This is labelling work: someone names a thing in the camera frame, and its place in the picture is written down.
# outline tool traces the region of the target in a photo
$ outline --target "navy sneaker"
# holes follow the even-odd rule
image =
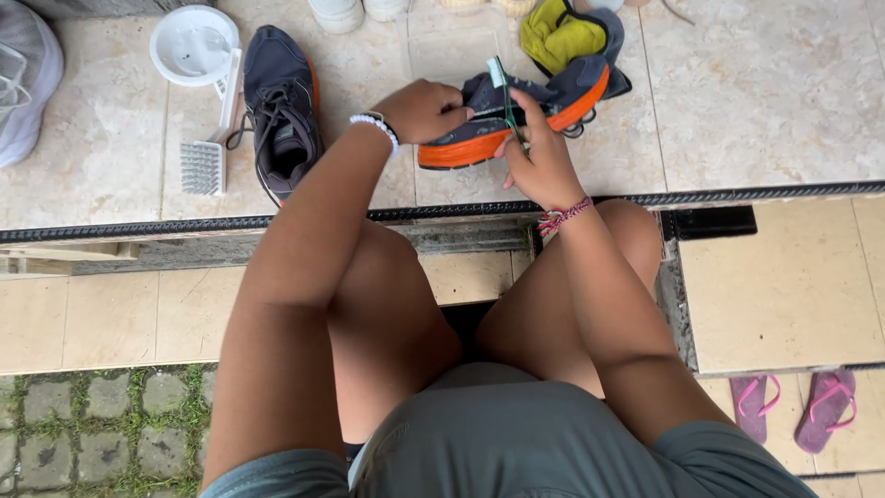
[[[547,115],[555,131],[575,138],[584,124],[596,117],[596,102],[609,81],[609,66],[599,54],[572,59],[565,70],[542,86],[507,76],[507,83],[532,96]],[[495,149],[511,133],[504,120],[504,92],[492,85],[489,73],[481,73],[464,83],[464,105],[474,110],[473,118],[451,133],[418,147],[418,166],[424,169],[457,169],[489,160]],[[513,117],[520,126],[526,115],[511,101]]]
[[[317,122],[317,75],[295,40],[277,27],[262,26],[246,50],[242,92],[246,113],[227,148],[236,148],[244,132],[255,133],[258,180],[281,206],[325,151]],[[252,129],[243,126],[247,117]]]

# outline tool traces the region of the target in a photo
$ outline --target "person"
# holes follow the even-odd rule
[[[498,148],[505,186],[544,210],[579,205],[565,139],[512,98],[530,149]],[[426,81],[373,108],[404,144],[472,114]],[[657,224],[635,204],[564,220],[479,325],[489,361],[460,364],[416,252],[366,219],[391,150],[384,129],[352,124],[256,248],[224,337],[203,498],[813,496],[681,361],[651,297]]]

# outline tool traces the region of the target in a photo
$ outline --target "clear plastic tub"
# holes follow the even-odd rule
[[[464,81],[488,71],[486,61],[498,56],[504,70],[513,70],[513,48],[504,7],[478,4],[454,9],[424,8],[396,19],[403,53],[403,73],[461,88]]]

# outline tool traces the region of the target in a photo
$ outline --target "flip-flop strap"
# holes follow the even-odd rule
[[[741,391],[741,395],[737,397],[737,410],[741,412],[741,416],[747,416],[747,412],[743,411],[743,401],[747,399],[747,396],[753,392],[753,389],[756,389],[756,386],[759,385],[759,380],[762,376],[756,377],[750,382],[746,387]]]
[[[776,405],[777,402],[781,399],[781,383],[779,383],[777,381],[777,378],[775,378],[775,376],[773,375],[768,376],[768,378],[774,383],[774,387],[777,388],[777,394],[775,394],[773,400],[769,401],[767,405],[762,407],[762,409],[759,411],[759,416],[763,416],[764,414],[768,413],[768,410],[774,408],[774,405]]]
[[[819,404],[821,404],[821,402],[839,392],[845,393],[845,395],[848,396],[848,401],[851,404],[851,418],[849,418],[845,422],[830,425],[826,429],[827,432],[832,432],[836,429],[842,429],[843,427],[850,425],[852,422],[854,422],[854,417],[858,415],[858,404],[854,401],[854,393],[851,392],[851,389],[849,389],[848,386],[843,384],[842,382],[839,382],[833,387],[827,389],[827,391],[821,396],[812,400],[812,404],[808,408],[809,416],[811,417],[812,422],[814,422],[814,407],[818,406]]]

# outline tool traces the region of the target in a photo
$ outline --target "hand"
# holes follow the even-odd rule
[[[544,211],[565,210],[583,201],[587,194],[574,173],[566,139],[550,128],[541,107],[527,93],[511,89],[510,96],[526,112],[527,127],[521,132],[531,149],[526,157],[513,134],[498,146],[495,157],[506,157],[509,168],[503,187],[515,184]]]
[[[416,80],[390,94],[372,110],[384,115],[400,144],[425,144],[473,117],[473,109],[463,105],[461,90]]]

